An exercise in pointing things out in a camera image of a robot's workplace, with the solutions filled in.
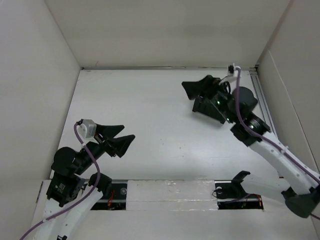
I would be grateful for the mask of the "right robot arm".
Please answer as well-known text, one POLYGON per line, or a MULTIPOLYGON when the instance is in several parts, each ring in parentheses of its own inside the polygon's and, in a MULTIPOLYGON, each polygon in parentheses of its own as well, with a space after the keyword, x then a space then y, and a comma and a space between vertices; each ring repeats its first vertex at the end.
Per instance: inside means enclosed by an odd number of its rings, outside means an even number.
POLYGON ((215 191, 217 198, 235 202, 249 195, 266 196, 283 203, 301 218, 312 216, 320 203, 320 175, 292 154, 253 113, 258 104, 253 92, 239 85, 232 90, 228 81, 211 75, 181 85, 188 99, 194 101, 193 111, 214 119, 220 117, 222 124, 231 124, 234 137, 264 158, 281 176, 267 181, 242 170, 228 187, 215 191))

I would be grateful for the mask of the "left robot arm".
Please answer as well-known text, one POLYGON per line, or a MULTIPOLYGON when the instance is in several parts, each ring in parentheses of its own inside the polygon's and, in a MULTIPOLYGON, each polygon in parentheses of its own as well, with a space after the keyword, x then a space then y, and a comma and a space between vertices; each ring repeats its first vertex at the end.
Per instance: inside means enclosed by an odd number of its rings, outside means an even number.
POLYGON ((42 219, 22 236, 35 232, 35 240, 72 240, 86 215, 101 199, 112 192, 112 179, 101 173, 97 163, 103 154, 123 157, 135 135, 117 135, 124 125, 101 125, 81 119, 73 126, 81 145, 76 151, 62 147, 53 157, 53 177, 46 192, 42 219))

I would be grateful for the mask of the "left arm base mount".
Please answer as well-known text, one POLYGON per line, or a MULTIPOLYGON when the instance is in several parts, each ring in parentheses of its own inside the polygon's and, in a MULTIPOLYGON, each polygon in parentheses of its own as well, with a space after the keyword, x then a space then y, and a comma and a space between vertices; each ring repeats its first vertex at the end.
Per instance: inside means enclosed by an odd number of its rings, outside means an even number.
POLYGON ((108 177, 107 191, 103 197, 98 200, 92 211, 122 211, 126 210, 128 181, 127 180, 112 180, 108 177))

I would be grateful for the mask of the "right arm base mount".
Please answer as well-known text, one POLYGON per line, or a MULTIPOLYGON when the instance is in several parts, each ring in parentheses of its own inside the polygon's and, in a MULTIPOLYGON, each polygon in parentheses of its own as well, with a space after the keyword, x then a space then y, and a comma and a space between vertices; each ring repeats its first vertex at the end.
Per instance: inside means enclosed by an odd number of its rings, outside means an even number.
POLYGON ((241 183, 250 175, 249 171, 241 171, 231 180, 215 180, 215 189, 211 195, 217 199, 219 210, 263 210, 262 197, 258 194, 246 193, 241 183))

